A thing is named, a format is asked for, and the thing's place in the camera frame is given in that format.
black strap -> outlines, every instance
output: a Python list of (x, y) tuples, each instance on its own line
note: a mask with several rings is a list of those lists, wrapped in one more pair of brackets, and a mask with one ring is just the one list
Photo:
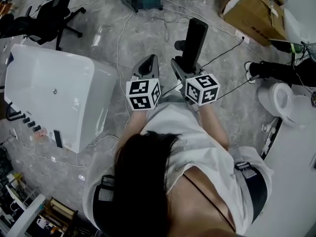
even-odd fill
[(268, 189), (265, 179), (263, 178), (261, 172), (258, 169), (252, 167), (248, 162), (239, 162), (235, 165), (235, 168), (239, 170), (245, 178), (252, 201), (252, 222), (254, 222), (260, 215), (268, 198)]
[(235, 230), (235, 228), (233, 227), (233, 225), (232, 225), (232, 224), (230, 223), (230, 221), (225, 217), (225, 215), (222, 213), (222, 211), (213, 203), (213, 201), (210, 200), (210, 199), (208, 198), (208, 196), (205, 195), (204, 192), (203, 192), (189, 177), (187, 177), (185, 174), (183, 174), (183, 176), (184, 176), (185, 178), (187, 178), (187, 179), (189, 180), (189, 182), (190, 182), (191, 184), (193, 184), (193, 186), (194, 186), (199, 192), (201, 192), (201, 194), (214, 206), (214, 208), (219, 212), (219, 214), (222, 216), (222, 218), (226, 221), (226, 223), (231, 227), (231, 229), (232, 229), (233, 232), (235, 233), (236, 230)]
[(102, 189), (113, 190), (114, 178), (111, 175), (102, 177), (101, 184), (97, 186), (93, 198), (93, 218), (95, 224), (105, 237), (113, 236), (113, 202), (99, 200), (99, 194)]

chair base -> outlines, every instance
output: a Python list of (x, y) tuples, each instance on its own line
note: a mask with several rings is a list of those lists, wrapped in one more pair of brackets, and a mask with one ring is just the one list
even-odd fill
[(67, 26), (67, 24), (68, 24), (71, 20), (73, 20), (74, 17), (76, 17), (79, 13), (85, 14), (85, 13), (86, 13), (86, 9), (82, 7), (82, 8), (80, 8), (79, 10), (77, 10), (77, 11), (75, 11), (75, 12), (72, 12), (72, 13), (70, 14), (70, 16), (65, 19), (65, 26), (64, 26), (62, 29), (60, 29), (60, 30), (58, 31), (57, 43), (56, 43), (56, 50), (57, 50), (57, 51), (62, 51), (62, 48), (60, 47), (60, 41), (61, 41), (61, 37), (62, 37), (62, 35), (63, 35), (64, 29), (66, 29), (66, 30), (68, 30), (68, 31), (71, 31), (71, 32), (77, 34), (77, 35), (78, 35), (78, 38), (81, 38), (81, 37), (82, 37), (83, 33), (78, 32), (77, 30), (75, 30), (75, 29), (73, 29), (73, 28)]

white sneaker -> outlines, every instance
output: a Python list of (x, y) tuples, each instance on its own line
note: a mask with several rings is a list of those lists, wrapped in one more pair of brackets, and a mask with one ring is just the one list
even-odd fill
[(246, 62), (245, 63), (245, 69), (246, 69), (246, 78), (247, 78), (247, 80), (248, 80), (248, 82), (250, 83), (250, 84), (254, 84), (254, 83), (256, 83), (256, 80), (252, 80), (252, 81), (250, 81), (250, 78), (252, 78), (252, 76), (251, 76), (251, 74), (250, 74), (250, 71), (249, 71), (249, 68), (250, 68), (250, 64), (251, 64), (252, 62), (250, 62), (250, 61), (248, 61), (248, 62)]

white cube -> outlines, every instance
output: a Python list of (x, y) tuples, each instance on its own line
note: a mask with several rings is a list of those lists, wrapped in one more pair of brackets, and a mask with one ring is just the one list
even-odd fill
[(161, 96), (158, 79), (128, 81), (126, 97), (133, 111), (153, 110)]
[(220, 84), (213, 74), (186, 79), (185, 95), (197, 105), (216, 101)]

pants leg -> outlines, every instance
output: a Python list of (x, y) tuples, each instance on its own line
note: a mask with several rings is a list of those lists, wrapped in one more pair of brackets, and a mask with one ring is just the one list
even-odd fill
[(169, 95), (166, 97), (161, 97), (159, 98), (159, 103), (185, 103), (184, 99), (182, 96), (177, 96), (177, 95)]
[(263, 62), (251, 63), (249, 71), (251, 76), (259, 75), (260, 78), (273, 77), (285, 83), (302, 85), (301, 80), (305, 86), (316, 86), (316, 63), (310, 58), (303, 61), (298, 66), (284, 65), (279, 63)]

